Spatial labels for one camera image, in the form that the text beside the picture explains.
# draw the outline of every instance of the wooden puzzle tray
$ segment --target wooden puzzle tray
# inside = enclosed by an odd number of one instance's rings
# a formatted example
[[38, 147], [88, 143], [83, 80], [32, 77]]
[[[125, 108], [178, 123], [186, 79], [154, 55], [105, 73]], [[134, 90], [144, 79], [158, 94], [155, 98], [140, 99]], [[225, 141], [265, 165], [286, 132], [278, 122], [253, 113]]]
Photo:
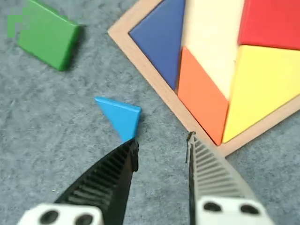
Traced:
[[[211, 4], [205, 4], [207, 8], [197, 11], [203, 7], [199, 2], [139, 0], [108, 33], [184, 127], [195, 131], [200, 139], [227, 156], [300, 109], [300, 36], [297, 36], [300, 35], [300, 16], [298, 12], [289, 12], [297, 14], [293, 19], [299, 18], [294, 21], [297, 24], [295, 31], [290, 32], [296, 38], [288, 37], [289, 30], [282, 22], [279, 27], [284, 27], [287, 36], [271, 40], [266, 36], [267, 32], [262, 34], [263, 37], [253, 35], [257, 28], [255, 20], [264, 23], [266, 19], [262, 14], [269, 10], [268, 15], [278, 15], [276, 8], [258, 12], [262, 8], [260, 0], [245, 0], [245, 3], [242, 1], [244, 4], [234, 1], [231, 10], [240, 13], [224, 20], [226, 14], [232, 14], [229, 7], [221, 12], [212, 6], [222, 1], [212, 0]], [[294, 8], [300, 7], [300, 3], [292, 0], [287, 4], [291, 2], [299, 5]], [[205, 10], [211, 10], [216, 19], [205, 20], [209, 16]], [[196, 28], [195, 24], [200, 21], [206, 23], [205, 26]], [[229, 35], [226, 28], [234, 32]], [[218, 35], [203, 38], [203, 33]], [[208, 39], [214, 43], [205, 43]], [[159, 48], [153, 53], [156, 45]], [[209, 57], [214, 63], [206, 62]], [[170, 72], [174, 67], [178, 74]], [[203, 90], [208, 91], [206, 96], [203, 96]], [[219, 122], [212, 125], [214, 119], [208, 116], [216, 111]]]

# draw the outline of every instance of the tangram piece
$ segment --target tangram piece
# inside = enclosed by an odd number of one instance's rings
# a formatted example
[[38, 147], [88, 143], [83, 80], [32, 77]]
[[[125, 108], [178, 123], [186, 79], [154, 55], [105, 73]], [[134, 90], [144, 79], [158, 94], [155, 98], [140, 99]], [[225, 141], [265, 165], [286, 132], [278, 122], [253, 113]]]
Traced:
[[300, 50], [299, 0], [245, 0], [239, 45]]
[[299, 62], [300, 51], [239, 47], [224, 143], [300, 94]]
[[123, 142], [135, 137], [141, 113], [140, 107], [105, 97], [96, 97], [95, 100], [119, 133]]
[[178, 97], [216, 145], [222, 142], [228, 100], [191, 52], [183, 47]]
[[173, 90], [179, 74], [184, 8], [185, 0], [164, 0], [129, 33]]
[[228, 99], [244, 0], [189, 0], [182, 45]]
[[27, 0], [22, 16], [19, 46], [57, 70], [65, 70], [79, 25], [38, 0]]

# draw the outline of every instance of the dark blue triangle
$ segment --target dark blue triangle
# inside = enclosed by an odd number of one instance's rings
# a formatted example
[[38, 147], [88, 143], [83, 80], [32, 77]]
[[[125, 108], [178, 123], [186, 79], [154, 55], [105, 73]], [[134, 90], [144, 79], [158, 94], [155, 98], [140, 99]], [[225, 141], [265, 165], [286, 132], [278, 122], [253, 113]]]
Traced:
[[103, 113], [119, 133], [123, 142], [135, 137], [141, 108], [105, 97], [96, 97]]
[[179, 74], [184, 10], [185, 0], [164, 0], [129, 33], [173, 90]]

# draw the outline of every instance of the gray fabric surface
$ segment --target gray fabric surface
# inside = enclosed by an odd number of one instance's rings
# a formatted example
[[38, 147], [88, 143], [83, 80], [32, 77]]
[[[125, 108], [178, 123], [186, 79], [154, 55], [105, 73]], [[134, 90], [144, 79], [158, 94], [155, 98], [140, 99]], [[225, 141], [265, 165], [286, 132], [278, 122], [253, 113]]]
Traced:
[[[104, 96], [142, 107], [140, 169], [124, 224], [187, 225], [186, 129], [138, 73], [107, 29], [135, 0], [45, 0], [85, 24], [76, 62], [57, 72], [13, 45], [0, 4], [0, 224], [54, 201], [93, 163], [120, 144], [94, 101]], [[227, 159], [278, 225], [300, 224], [300, 112]]]

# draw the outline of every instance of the green square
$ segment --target green square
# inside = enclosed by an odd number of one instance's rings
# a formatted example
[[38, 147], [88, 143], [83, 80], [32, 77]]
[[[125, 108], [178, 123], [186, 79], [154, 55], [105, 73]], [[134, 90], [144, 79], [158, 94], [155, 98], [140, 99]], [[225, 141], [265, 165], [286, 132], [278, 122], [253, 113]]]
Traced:
[[79, 25], [38, 0], [27, 0], [18, 44], [59, 71], [69, 65]]

